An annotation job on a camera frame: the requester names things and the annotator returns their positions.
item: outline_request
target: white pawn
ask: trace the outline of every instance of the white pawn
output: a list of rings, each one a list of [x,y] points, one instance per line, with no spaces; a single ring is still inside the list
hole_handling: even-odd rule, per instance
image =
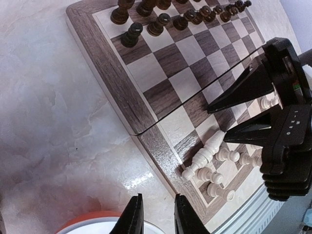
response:
[[[225,201],[232,201],[235,197],[235,191],[229,189],[222,189],[220,185],[210,183],[207,188],[209,196],[221,196]]]
[[[187,167],[185,171],[182,172],[182,177],[186,180],[190,180],[195,176],[195,172],[198,169],[206,166],[213,159],[213,155],[219,151],[224,136],[225,132],[221,130],[215,132],[215,134],[206,141],[204,148],[201,148],[194,155],[191,166]]]
[[[217,172],[213,172],[211,168],[204,167],[197,171],[196,176],[199,180],[209,181],[215,184],[221,184],[223,181],[223,175]]]
[[[216,155],[215,155],[216,160],[218,161],[225,161],[229,160],[232,162],[237,162],[239,161],[239,152],[237,151],[229,151],[227,148],[222,148]]]
[[[261,167],[262,158],[261,157],[251,157],[248,154],[243,154],[240,156],[239,164],[245,166],[251,164],[253,167]]]
[[[278,104],[278,99],[273,98],[272,100],[267,100],[267,98],[264,97],[261,99],[260,104],[263,109],[269,109],[270,107]]]

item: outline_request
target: chessboard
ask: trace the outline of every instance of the chessboard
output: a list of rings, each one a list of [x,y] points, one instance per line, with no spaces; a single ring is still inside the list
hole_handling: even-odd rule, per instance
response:
[[[263,52],[264,40],[247,9],[227,23],[216,16],[210,23],[189,23],[183,31],[172,22],[189,9],[229,3],[233,0],[186,4],[173,0],[168,10],[155,7],[150,16],[141,17],[136,1],[123,25],[110,20],[116,1],[83,0],[66,10],[77,44],[129,134],[168,191],[186,195],[204,223],[217,214],[225,221],[262,183],[259,169],[251,165],[213,160],[207,167],[224,175],[221,186],[239,194],[235,202],[226,203],[208,196],[209,183],[186,181],[181,173],[217,129],[226,131],[263,111],[260,99],[213,115],[206,107]],[[161,13],[171,21],[160,36],[153,37],[146,28]],[[121,35],[133,22],[141,23],[143,31],[137,45],[126,48]],[[223,143],[222,147],[261,155],[249,145]]]

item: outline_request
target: dark wooden chess piece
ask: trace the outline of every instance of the dark wooden chess piece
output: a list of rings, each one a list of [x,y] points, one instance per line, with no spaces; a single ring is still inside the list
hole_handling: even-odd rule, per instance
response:
[[[192,21],[195,18],[196,12],[193,9],[188,10],[183,14],[183,16],[180,16],[174,20],[174,27],[177,30],[184,30],[189,25],[189,21]]]
[[[252,2],[247,0],[244,2],[242,6],[236,6],[236,7],[238,8],[238,11],[242,13],[243,11],[245,11],[246,7],[250,7],[251,5],[252,5]]]
[[[127,32],[125,32],[121,36],[121,44],[124,47],[132,48],[134,47],[138,42],[138,37],[141,35],[141,32],[143,31],[143,26],[140,23],[133,23],[131,24],[130,28]]]
[[[211,9],[209,6],[203,6],[198,12],[196,12],[195,18],[192,23],[198,25],[203,22],[203,19],[211,14]]]
[[[151,22],[147,26],[147,32],[150,35],[157,37],[162,34],[162,32],[164,31],[164,26],[166,26],[169,22],[170,16],[166,13],[162,13],[157,17],[156,21]]]
[[[216,13],[212,11],[208,16],[204,17],[204,20],[206,20],[208,23],[211,23],[215,20]]]
[[[188,0],[175,0],[175,1],[180,4],[186,4]]]
[[[224,11],[224,12],[222,12],[222,13],[220,14],[220,19],[221,19],[223,22],[225,22],[225,23],[229,22],[230,19],[231,19],[231,14],[230,14],[230,12],[229,12],[229,11]]]
[[[119,0],[118,8],[111,14],[111,21],[115,24],[124,24],[129,18],[128,9],[130,9],[135,0]]]
[[[214,7],[213,11],[217,14],[220,15],[223,11],[223,8],[220,5],[217,5]]]
[[[147,17],[153,12],[153,8],[156,6],[156,0],[142,0],[136,8],[136,11],[140,16]]]
[[[156,1],[156,6],[160,10],[165,11],[171,6],[171,0],[158,0],[158,1]]]

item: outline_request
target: marble countertop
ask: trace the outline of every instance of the marble countertop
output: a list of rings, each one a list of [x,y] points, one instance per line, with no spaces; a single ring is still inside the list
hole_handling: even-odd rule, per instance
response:
[[[76,0],[1,1],[0,194],[8,234],[54,233],[89,211],[122,211],[143,194],[144,215],[174,233],[174,199],[102,92],[66,25]],[[287,37],[279,0],[249,8],[265,40]],[[214,230],[220,223],[208,226]]]

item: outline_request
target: chess piece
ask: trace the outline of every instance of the chess piece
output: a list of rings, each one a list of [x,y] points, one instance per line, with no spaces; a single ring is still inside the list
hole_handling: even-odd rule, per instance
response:
[[[174,20],[174,27],[180,31],[186,29],[189,25],[189,21],[192,21],[195,18],[195,15],[196,12],[193,9],[188,10],[183,14],[183,16],[180,16]]]
[[[252,2],[247,0],[244,2],[244,4],[241,7],[238,7],[238,6],[236,7],[238,8],[238,11],[242,13],[243,11],[245,11],[246,7],[250,7],[251,5],[252,5]]]
[[[235,191],[229,189],[222,189],[220,185],[210,183],[207,188],[209,196],[216,197],[221,196],[225,201],[233,201],[235,197]]]
[[[239,159],[239,164],[245,166],[251,164],[253,167],[261,167],[261,157],[251,157],[248,154],[243,154]]]
[[[121,36],[121,44],[127,48],[134,47],[137,44],[138,37],[141,35],[142,31],[143,31],[142,24],[140,23],[131,24],[129,30]]]
[[[136,8],[136,12],[140,16],[147,17],[153,12],[153,8],[156,6],[156,0],[142,0]]]
[[[272,106],[275,106],[278,104],[278,99],[277,98],[273,98],[272,100],[267,100],[265,97],[261,99],[260,101],[260,105],[262,107],[262,109],[269,109]]]
[[[227,159],[232,162],[237,162],[239,160],[239,152],[229,151],[227,148],[221,148],[220,151],[215,155],[215,158],[221,162]]]
[[[260,146],[260,145],[250,145],[250,147],[251,147],[253,150],[260,150],[260,149],[263,148],[263,147]]]
[[[220,15],[223,11],[223,8],[220,5],[217,5],[214,7],[213,11],[217,14]]]
[[[215,184],[221,184],[223,175],[218,172],[213,172],[211,168],[203,167],[196,172],[197,179],[202,181],[209,181]]]
[[[171,0],[158,0],[158,1],[156,1],[156,6],[160,10],[165,11],[171,6]]]
[[[208,16],[204,17],[204,20],[206,20],[208,23],[211,23],[215,20],[216,13],[212,11]]]
[[[111,21],[115,24],[124,24],[129,18],[128,9],[130,9],[135,0],[118,0],[118,8],[111,14]]]
[[[195,18],[191,21],[193,24],[198,25],[203,22],[203,19],[211,14],[209,6],[203,6],[198,12],[196,12]]]
[[[213,159],[213,155],[219,151],[224,136],[225,133],[219,130],[211,138],[209,138],[204,147],[194,155],[191,166],[185,169],[182,173],[182,177],[186,180],[190,180],[193,176],[195,176],[195,172],[198,169],[206,166]]]
[[[180,4],[186,4],[188,0],[176,0],[176,2]]]
[[[147,32],[156,37],[159,36],[164,31],[164,26],[166,26],[170,21],[170,16],[166,13],[160,14],[156,21],[151,22],[147,26]]]
[[[225,23],[229,22],[231,19],[231,14],[228,11],[224,11],[220,14],[220,19]]]

